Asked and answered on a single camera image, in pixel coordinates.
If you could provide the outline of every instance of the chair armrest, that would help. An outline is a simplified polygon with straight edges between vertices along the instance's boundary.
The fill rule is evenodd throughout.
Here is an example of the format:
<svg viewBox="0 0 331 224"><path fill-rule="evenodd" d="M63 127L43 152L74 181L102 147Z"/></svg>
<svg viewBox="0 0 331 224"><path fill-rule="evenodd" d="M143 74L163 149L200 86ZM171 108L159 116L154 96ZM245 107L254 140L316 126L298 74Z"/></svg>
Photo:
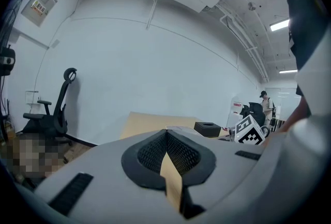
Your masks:
<svg viewBox="0 0 331 224"><path fill-rule="evenodd" d="M51 106L51 105L52 105L52 103L51 103L51 102L48 102L48 101L43 101L43 100L39 100L39 101L37 101L37 103L46 104L46 105L48 105L48 106Z"/></svg>
<svg viewBox="0 0 331 224"><path fill-rule="evenodd" d="M23 114L23 117L26 118L26 119L40 120L40 119L43 118L43 115L42 114L28 114L28 113L25 113L25 114Z"/></svg>

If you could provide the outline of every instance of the ceiling light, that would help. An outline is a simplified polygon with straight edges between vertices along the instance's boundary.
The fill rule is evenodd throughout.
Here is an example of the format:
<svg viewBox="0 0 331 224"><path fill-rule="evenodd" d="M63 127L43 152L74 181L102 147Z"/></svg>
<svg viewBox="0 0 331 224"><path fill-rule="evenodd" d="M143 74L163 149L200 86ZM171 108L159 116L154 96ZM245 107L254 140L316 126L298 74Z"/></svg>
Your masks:
<svg viewBox="0 0 331 224"><path fill-rule="evenodd" d="M298 72L297 69L292 69L292 70L281 70L279 73L282 74L282 73L293 73L293 72Z"/></svg>
<svg viewBox="0 0 331 224"><path fill-rule="evenodd" d="M270 29L273 32L273 31L276 31L278 29L288 27L289 26L289 21L290 21L290 19L286 19L285 21L281 21L281 22L278 22L278 23L275 23L275 24L271 24Z"/></svg>

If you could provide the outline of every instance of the black box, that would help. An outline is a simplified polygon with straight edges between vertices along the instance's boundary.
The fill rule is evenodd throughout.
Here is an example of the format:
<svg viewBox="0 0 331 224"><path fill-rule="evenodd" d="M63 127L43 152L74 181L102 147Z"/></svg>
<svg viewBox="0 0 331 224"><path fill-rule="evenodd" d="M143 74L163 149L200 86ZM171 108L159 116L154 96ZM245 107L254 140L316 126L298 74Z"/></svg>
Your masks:
<svg viewBox="0 0 331 224"><path fill-rule="evenodd" d="M194 125L194 130L199 132L201 135L207 138L216 138L221 132L221 127L215 125L214 123L208 122L196 122Z"/></svg>

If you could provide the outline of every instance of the person in white shirt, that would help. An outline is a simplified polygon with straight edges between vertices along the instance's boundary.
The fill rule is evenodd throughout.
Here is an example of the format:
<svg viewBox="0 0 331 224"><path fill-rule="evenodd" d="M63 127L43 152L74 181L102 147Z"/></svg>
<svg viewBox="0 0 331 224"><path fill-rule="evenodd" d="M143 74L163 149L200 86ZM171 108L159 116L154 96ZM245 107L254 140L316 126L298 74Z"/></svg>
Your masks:
<svg viewBox="0 0 331 224"><path fill-rule="evenodd" d="M260 98L263 98L261 105L263 107L263 113L265 114L264 125L269 127L270 121L273 118L273 100L267 96L266 91L261 91Z"/></svg>

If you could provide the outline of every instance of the cap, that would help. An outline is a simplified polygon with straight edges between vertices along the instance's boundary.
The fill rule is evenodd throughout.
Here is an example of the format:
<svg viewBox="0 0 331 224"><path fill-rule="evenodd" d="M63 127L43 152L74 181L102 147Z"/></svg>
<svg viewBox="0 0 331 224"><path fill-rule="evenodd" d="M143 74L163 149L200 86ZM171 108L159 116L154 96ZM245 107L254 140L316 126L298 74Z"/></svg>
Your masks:
<svg viewBox="0 0 331 224"><path fill-rule="evenodd" d="M260 98L262 98L263 96L267 95L267 92L266 91L261 91L261 95L260 95Z"/></svg>

